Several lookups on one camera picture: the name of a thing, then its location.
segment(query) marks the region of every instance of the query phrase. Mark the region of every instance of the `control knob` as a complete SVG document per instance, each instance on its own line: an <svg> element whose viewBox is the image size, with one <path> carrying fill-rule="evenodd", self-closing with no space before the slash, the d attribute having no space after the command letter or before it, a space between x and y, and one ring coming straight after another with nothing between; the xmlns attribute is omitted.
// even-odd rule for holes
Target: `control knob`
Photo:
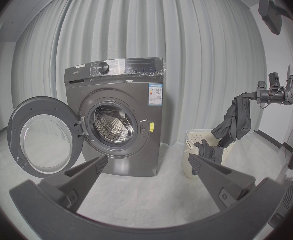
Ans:
<svg viewBox="0 0 293 240"><path fill-rule="evenodd" d="M97 71L99 71L101 74L106 74L109 71L109 64L107 64L105 61L102 61L97 66Z"/></svg>

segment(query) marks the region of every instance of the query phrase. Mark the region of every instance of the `door glass window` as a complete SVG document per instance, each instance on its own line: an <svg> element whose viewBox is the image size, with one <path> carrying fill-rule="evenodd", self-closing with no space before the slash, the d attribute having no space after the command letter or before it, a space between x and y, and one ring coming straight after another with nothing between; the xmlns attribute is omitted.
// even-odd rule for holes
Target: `door glass window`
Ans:
<svg viewBox="0 0 293 240"><path fill-rule="evenodd" d="M62 170L71 158L71 132L64 122L52 115L29 119L22 128L20 144L30 165L42 173Z"/></svg>
<svg viewBox="0 0 293 240"><path fill-rule="evenodd" d="M132 138L132 119L121 108L99 106L93 113L93 127L101 138L111 143L122 143Z"/></svg>

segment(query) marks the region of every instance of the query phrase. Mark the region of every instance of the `yellow sticker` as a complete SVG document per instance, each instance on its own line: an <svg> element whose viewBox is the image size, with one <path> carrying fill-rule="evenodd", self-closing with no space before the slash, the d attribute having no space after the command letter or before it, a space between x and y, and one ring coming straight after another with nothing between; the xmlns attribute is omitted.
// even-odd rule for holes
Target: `yellow sticker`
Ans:
<svg viewBox="0 0 293 240"><path fill-rule="evenodd" d="M150 132L152 132L153 130L154 130L154 123L151 122L151 123L150 123Z"/></svg>

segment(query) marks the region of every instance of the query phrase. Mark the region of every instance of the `sticker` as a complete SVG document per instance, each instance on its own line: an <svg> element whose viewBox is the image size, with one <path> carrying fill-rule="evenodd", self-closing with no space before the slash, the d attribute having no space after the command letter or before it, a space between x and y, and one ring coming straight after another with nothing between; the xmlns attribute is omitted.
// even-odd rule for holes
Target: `sticker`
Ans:
<svg viewBox="0 0 293 240"><path fill-rule="evenodd" d="M149 106L162 106L162 83L149 84Z"/></svg>
<svg viewBox="0 0 293 240"><path fill-rule="evenodd" d="M150 123L150 132L152 132L153 130L154 130L154 123L151 122L151 123Z"/></svg>
<svg viewBox="0 0 293 240"><path fill-rule="evenodd" d="M82 67L85 67L85 64L82 64L82 65L79 65L79 66L75 66L77 69L78 68L82 68Z"/></svg>

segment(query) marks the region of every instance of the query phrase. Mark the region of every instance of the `washing machine drum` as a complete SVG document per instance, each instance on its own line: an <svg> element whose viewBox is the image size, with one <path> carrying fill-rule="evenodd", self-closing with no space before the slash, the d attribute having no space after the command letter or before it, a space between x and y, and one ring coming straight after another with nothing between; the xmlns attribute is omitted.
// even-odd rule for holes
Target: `washing machine drum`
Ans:
<svg viewBox="0 0 293 240"><path fill-rule="evenodd" d="M123 109L112 105L99 106L93 113L90 126L100 138L109 143L128 142L134 134L130 116Z"/></svg>

